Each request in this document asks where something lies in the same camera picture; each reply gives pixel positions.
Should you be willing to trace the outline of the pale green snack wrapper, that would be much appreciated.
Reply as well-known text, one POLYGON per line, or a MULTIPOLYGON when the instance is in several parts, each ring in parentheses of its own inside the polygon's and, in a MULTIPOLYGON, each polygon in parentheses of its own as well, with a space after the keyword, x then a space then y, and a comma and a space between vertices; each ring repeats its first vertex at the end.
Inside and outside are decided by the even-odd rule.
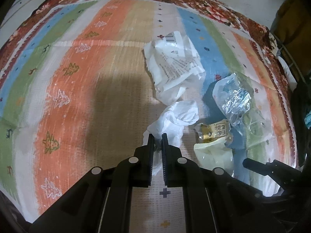
POLYGON ((219 167, 232 176, 234 173, 233 153, 232 149, 227 148, 225 143, 225 140, 221 140, 194 144, 193 150, 200 167, 207 170, 219 167))

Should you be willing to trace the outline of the gold yellow snack packet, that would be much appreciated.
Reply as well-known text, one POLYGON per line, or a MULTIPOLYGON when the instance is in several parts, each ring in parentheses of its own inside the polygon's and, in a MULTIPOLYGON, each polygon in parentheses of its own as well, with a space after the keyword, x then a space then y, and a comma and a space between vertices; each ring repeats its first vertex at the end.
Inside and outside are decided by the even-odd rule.
POLYGON ((195 126, 200 143, 210 143, 218 139, 224 139, 228 144, 233 141, 231 124, 227 119, 223 119, 213 124, 199 123, 195 126))

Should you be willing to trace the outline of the white printed plastic bag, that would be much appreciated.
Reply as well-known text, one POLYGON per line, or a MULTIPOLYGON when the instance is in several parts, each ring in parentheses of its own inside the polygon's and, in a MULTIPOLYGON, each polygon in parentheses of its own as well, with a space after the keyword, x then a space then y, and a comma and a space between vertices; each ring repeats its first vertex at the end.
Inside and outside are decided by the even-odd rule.
POLYGON ((171 32, 147 43, 143 52, 155 86, 155 97, 163 104, 172 105, 187 88, 201 90, 206 71, 186 34, 171 32))

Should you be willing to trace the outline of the clear blue plastic wrapper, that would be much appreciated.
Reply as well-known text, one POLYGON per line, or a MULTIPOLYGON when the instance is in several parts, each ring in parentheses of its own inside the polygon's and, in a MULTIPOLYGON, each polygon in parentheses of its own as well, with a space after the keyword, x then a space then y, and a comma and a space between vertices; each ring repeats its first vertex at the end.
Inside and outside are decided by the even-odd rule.
POLYGON ((216 105, 233 126, 241 125, 250 110, 251 96, 238 76, 233 73, 216 82, 212 96, 216 105))

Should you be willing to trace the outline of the red floral blanket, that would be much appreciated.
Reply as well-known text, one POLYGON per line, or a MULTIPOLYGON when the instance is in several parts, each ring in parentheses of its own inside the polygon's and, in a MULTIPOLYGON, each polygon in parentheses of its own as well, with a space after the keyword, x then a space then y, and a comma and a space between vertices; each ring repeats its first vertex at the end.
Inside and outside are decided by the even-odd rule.
MULTIPOLYGON (((12 70, 17 57, 29 43, 30 37, 26 36, 30 30, 38 32, 40 27, 47 20, 45 16, 57 5, 67 5, 78 1, 88 0, 46 0, 32 15, 21 23, 17 29, 8 37, 6 43, 1 48, 1 83, 5 81, 12 70)), ((273 52, 276 49, 276 41, 270 34, 269 29, 236 12, 224 3, 217 0, 152 0, 157 2, 174 4, 184 8, 194 9, 201 15, 224 23, 229 27, 237 28, 248 34, 263 50, 273 52)))

